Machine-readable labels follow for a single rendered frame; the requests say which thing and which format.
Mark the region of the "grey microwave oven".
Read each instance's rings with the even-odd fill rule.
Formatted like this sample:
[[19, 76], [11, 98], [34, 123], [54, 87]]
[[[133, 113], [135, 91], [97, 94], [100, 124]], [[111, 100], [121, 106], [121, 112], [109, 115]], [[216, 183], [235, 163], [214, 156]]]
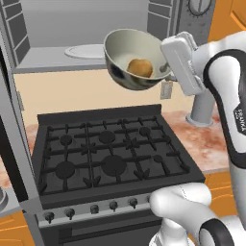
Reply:
[[216, 0], [0, 0], [0, 37], [9, 69], [36, 73], [101, 69], [103, 59], [73, 59], [65, 50], [93, 51], [116, 29], [164, 39], [181, 31], [199, 44], [209, 37]]

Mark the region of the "black gas hob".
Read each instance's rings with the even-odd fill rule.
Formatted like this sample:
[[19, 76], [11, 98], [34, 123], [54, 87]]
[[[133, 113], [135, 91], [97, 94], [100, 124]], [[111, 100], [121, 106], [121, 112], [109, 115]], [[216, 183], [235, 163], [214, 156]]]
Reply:
[[160, 105], [47, 113], [37, 120], [32, 163], [45, 209], [205, 180]]

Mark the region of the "white wall socket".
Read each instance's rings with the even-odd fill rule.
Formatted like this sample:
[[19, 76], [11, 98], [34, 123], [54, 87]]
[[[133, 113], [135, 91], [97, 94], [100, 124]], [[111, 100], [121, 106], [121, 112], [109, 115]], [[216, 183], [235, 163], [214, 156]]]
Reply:
[[167, 81], [161, 83], [160, 99], [170, 99], [172, 94], [173, 82]]

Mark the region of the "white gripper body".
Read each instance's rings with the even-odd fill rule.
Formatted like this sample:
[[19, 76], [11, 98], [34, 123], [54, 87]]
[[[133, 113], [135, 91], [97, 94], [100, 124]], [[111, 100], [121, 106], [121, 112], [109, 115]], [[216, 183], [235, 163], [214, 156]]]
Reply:
[[205, 90], [193, 66], [192, 55], [198, 49], [193, 35], [181, 32], [168, 37], [162, 41], [160, 49], [186, 96], [197, 95]]

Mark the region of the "brown potato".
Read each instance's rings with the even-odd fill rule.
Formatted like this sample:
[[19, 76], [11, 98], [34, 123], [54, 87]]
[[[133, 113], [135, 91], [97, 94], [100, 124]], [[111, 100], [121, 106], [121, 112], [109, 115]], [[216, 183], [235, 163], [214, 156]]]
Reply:
[[127, 71], [140, 77], [150, 78], [153, 73], [153, 65], [145, 59], [133, 59], [130, 61]]

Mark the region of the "orange base cupboard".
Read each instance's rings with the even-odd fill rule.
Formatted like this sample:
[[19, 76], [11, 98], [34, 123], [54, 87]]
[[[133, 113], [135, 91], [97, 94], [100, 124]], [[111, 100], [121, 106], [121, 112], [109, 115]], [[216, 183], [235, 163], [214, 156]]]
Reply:
[[205, 177], [211, 192], [211, 210], [219, 217], [237, 215], [230, 174], [218, 172], [206, 174]]
[[35, 246], [22, 211], [0, 218], [0, 246]]

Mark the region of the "white bowl with dark pattern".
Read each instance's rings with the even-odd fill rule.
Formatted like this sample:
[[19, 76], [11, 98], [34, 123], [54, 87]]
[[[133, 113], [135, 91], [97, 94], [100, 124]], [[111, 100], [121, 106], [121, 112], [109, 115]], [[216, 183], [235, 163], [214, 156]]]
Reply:
[[[104, 41], [105, 60], [109, 74], [115, 82], [130, 90], [145, 90], [170, 75], [171, 69], [160, 72], [167, 61], [160, 50], [161, 41], [138, 30], [119, 29], [110, 32]], [[145, 59], [153, 65], [150, 78], [127, 71], [133, 59]]]

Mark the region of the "orange wall cupboard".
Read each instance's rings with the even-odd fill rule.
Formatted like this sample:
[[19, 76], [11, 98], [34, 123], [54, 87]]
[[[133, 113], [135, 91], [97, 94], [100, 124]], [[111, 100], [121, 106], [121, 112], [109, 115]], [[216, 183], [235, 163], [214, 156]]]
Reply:
[[246, 31], [246, 0], [216, 0], [208, 41]]

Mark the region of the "grey cylinder stand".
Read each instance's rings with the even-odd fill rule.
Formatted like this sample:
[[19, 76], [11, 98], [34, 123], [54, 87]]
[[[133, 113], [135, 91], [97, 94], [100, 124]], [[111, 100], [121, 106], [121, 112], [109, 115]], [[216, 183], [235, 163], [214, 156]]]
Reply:
[[208, 90], [196, 95], [192, 111], [186, 116], [186, 121], [198, 128], [209, 127], [212, 124], [214, 103], [214, 98]]

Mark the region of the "grey microwave door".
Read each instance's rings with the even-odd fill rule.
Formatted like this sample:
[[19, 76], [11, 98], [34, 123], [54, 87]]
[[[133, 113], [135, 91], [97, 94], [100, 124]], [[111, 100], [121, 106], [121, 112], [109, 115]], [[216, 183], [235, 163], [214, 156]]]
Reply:
[[12, 76], [7, 48], [0, 31], [0, 156], [10, 178], [16, 210], [42, 211], [34, 168]]

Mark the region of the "grey round object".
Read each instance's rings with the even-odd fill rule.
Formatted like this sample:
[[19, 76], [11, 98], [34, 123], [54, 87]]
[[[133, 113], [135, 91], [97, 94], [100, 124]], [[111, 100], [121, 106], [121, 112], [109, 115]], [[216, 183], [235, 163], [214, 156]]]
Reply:
[[3, 210], [9, 201], [7, 192], [0, 186], [0, 211]]

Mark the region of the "white microwave turntable plate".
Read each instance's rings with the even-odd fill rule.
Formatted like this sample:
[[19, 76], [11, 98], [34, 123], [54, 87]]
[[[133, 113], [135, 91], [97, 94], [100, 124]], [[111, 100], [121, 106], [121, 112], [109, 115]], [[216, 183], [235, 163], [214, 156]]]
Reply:
[[105, 57], [102, 44], [85, 44], [69, 47], [64, 51], [67, 57], [83, 60], [102, 60]]

